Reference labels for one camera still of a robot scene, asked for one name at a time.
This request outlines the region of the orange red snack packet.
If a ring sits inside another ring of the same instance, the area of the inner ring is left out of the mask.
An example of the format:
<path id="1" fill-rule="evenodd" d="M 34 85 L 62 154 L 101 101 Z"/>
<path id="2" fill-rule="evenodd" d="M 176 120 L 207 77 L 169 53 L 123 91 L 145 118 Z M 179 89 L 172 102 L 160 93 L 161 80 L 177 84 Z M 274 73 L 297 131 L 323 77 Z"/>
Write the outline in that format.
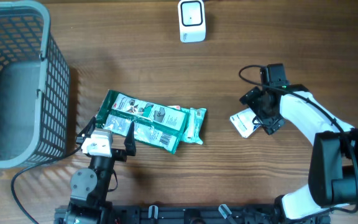
<path id="1" fill-rule="evenodd" d="M 181 107 L 179 105 L 172 105 L 172 106 L 168 106 L 168 107 L 176 109 L 176 110 L 181 110 Z"/>

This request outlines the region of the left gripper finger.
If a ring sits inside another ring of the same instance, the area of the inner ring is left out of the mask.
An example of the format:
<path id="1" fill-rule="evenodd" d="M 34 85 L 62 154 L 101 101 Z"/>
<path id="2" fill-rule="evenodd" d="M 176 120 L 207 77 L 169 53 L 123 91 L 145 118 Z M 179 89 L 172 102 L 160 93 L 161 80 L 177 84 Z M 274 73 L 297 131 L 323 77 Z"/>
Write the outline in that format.
<path id="1" fill-rule="evenodd" d="M 124 146 L 126 148 L 126 154 L 128 156 L 136 155 L 134 131 L 135 131 L 135 122 L 132 122 L 129 126 L 129 130 L 128 130 L 126 138 L 124 140 Z"/>
<path id="2" fill-rule="evenodd" d="M 86 138 L 90 138 L 96 128 L 96 118 L 92 117 L 89 123 L 76 135 L 76 144 L 82 145 Z"/>

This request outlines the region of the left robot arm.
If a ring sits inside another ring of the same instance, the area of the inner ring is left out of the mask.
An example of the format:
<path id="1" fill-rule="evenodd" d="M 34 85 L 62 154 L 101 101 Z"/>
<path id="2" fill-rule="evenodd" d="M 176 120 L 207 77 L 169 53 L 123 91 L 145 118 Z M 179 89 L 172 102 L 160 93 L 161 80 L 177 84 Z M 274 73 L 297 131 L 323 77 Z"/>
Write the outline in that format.
<path id="1" fill-rule="evenodd" d="M 114 164 L 135 156 L 135 124 L 131 123 L 124 140 L 124 149 L 112 147 L 112 131 L 96 127 L 93 117 L 77 135 L 76 143 L 90 156 L 87 168 L 79 169 L 70 180 L 70 202 L 65 210 L 55 212 L 55 223 L 120 223 L 112 203 L 106 200 L 111 177 L 116 177 Z"/>

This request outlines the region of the green 3M gloves package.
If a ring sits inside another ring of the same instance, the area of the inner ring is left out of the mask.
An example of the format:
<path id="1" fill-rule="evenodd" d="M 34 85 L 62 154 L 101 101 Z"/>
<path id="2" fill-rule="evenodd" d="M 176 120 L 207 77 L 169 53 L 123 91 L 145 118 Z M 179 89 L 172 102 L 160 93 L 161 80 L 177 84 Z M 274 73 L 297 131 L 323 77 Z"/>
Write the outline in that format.
<path id="1" fill-rule="evenodd" d="M 127 136 L 129 126 L 134 123 L 135 140 L 174 154 L 188 117 L 182 110 L 109 90 L 96 115 L 96 124 L 114 134 Z"/>

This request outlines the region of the white blue tissue packet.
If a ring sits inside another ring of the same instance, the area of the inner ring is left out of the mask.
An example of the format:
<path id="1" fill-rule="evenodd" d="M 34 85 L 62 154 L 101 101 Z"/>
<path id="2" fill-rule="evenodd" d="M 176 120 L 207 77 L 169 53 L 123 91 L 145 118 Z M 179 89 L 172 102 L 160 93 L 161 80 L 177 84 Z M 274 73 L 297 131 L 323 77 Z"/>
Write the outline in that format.
<path id="1" fill-rule="evenodd" d="M 250 137 L 259 127 L 261 127 L 256 114 L 250 108 L 232 115 L 229 120 L 237 129 L 239 134 L 246 139 Z"/>

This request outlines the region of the mint green wipes packet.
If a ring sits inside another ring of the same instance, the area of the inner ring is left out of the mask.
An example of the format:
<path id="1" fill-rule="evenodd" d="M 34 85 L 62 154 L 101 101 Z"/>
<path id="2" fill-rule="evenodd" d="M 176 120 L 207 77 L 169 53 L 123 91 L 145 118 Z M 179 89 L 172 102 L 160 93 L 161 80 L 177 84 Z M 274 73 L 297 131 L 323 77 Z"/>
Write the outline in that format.
<path id="1" fill-rule="evenodd" d="M 181 137 L 181 141 L 186 143 L 195 143 L 202 145 L 203 141 L 200 138 L 200 131 L 203 124 L 206 108 L 181 108 L 182 112 L 188 115 L 184 133 Z"/>

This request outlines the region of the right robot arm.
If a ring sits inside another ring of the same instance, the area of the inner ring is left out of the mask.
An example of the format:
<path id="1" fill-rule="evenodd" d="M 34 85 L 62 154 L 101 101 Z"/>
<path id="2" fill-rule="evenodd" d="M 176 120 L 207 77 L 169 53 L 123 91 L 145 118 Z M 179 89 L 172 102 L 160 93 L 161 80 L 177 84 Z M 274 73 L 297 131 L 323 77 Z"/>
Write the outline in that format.
<path id="1" fill-rule="evenodd" d="M 290 121 L 312 145 L 308 183 L 273 204 L 244 208 L 244 221 L 329 223 L 334 211 L 358 212 L 358 128 L 321 106 L 302 84 L 292 85 L 283 64 L 258 65 L 261 81 L 240 98 L 251 119 L 271 135 Z"/>

